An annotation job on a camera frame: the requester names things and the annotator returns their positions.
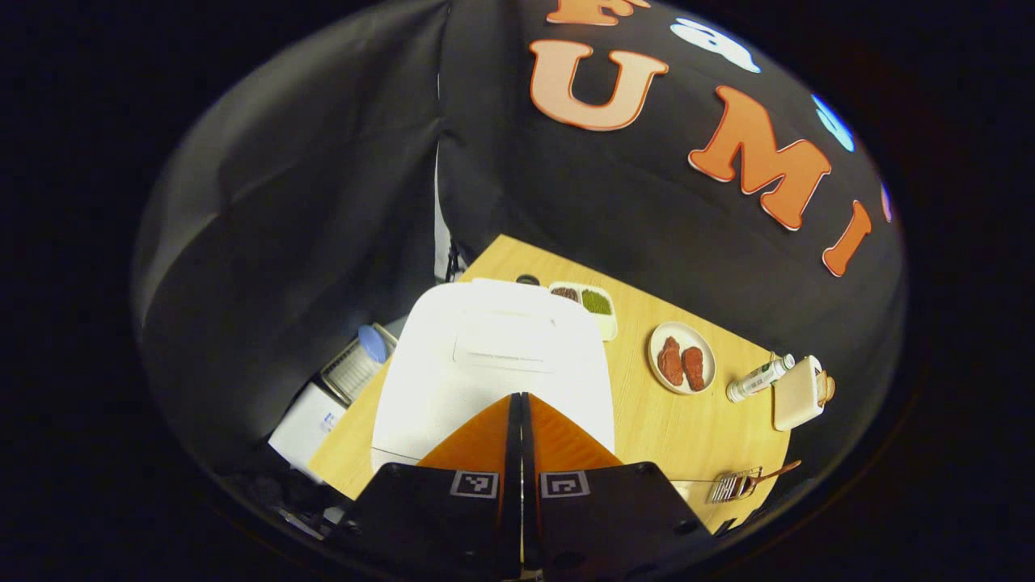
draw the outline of white plate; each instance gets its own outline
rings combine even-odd
[[[579,304],[582,304],[582,292],[596,291],[597,293],[603,295],[608,302],[611,303],[611,315],[603,315],[599,313],[590,313],[593,316],[593,321],[596,322],[596,326],[600,328],[600,338],[604,342],[610,342],[618,337],[618,312],[615,310],[615,300],[611,298],[611,293],[608,293],[607,289],[601,289],[600,287],[594,287],[592,285],[584,285],[582,283],[572,283],[570,281],[555,281],[548,287],[548,290],[553,291],[558,287],[567,287],[569,289],[574,289],[579,296]]]
[[[664,379],[661,375],[661,371],[657,368],[657,354],[661,352],[661,348],[664,347],[664,341],[669,337],[679,342],[679,355],[682,358],[683,351],[691,346],[697,346],[701,348],[701,352],[704,355],[704,365],[701,367],[701,376],[705,381],[705,387],[699,391],[693,391],[690,389],[690,382],[686,379],[686,374],[683,374],[683,383],[678,386],[672,382]],[[681,394],[681,395],[699,395],[711,387],[712,380],[715,379],[715,354],[711,351],[711,346],[708,342],[698,333],[698,330],[686,325],[685,323],[680,323],[678,321],[668,321],[658,325],[654,332],[651,333],[650,340],[647,342],[647,359],[650,360],[650,369],[654,371],[654,376],[657,378],[661,385],[669,388],[670,390]]]

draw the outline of bottle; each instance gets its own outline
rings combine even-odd
[[[730,382],[726,387],[726,396],[732,402],[740,402],[745,398],[758,394],[769,387],[770,384],[787,374],[787,371],[794,368],[794,356],[787,354],[779,359],[770,361],[744,376],[740,380]]]

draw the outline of orange letter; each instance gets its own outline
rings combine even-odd
[[[546,14],[546,22],[615,26],[618,24],[618,19],[604,16],[603,8],[620,17],[627,17],[632,13],[630,4],[650,8],[650,4],[644,0],[557,0],[557,11]]]
[[[532,103],[548,117],[561,123],[594,132],[621,129],[635,121],[655,75],[664,75],[669,65],[638,53],[612,51],[618,63],[615,91],[605,105],[586,105],[571,94],[579,60],[593,49],[567,40],[536,40],[528,46],[535,53],[532,69]]]
[[[708,146],[690,152],[690,166],[720,182],[729,182],[736,176],[732,164],[739,150],[741,192],[755,194],[783,178],[759,201],[776,222],[788,230],[798,230],[816,186],[830,173],[830,162],[807,140],[777,150],[772,122],[762,104],[724,85],[715,92],[726,101],[726,112]]]
[[[862,242],[863,237],[869,234],[873,225],[869,222],[869,214],[858,200],[852,201],[852,222],[848,224],[845,233],[837,239],[837,244],[823,252],[823,264],[827,265],[834,277],[845,274],[848,268],[848,261],[855,255],[856,249]]]

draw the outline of wooden table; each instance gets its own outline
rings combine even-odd
[[[618,337],[604,342],[615,409],[615,454],[625,463],[653,461],[672,481],[714,479],[723,472],[762,466],[770,472],[783,465],[790,432],[772,426],[772,394],[739,403],[726,397],[726,385],[773,358],[761,348],[721,327],[583,265],[501,235],[461,277],[514,281],[529,273],[548,286],[571,281],[602,287],[611,293]],[[647,341],[666,321],[697,329],[712,347],[716,374],[699,395],[669,391],[654,378]],[[309,462],[309,468],[349,497],[356,498],[374,476],[371,441],[386,365],[338,420]],[[710,504],[711,485],[684,484],[677,489],[711,531],[736,518],[735,525],[759,507],[776,479],[761,484],[749,497]]]

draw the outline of blue lid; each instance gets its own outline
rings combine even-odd
[[[359,345],[363,346],[366,354],[374,361],[384,363],[388,359],[388,346],[385,345],[385,339],[369,325],[359,326]]]

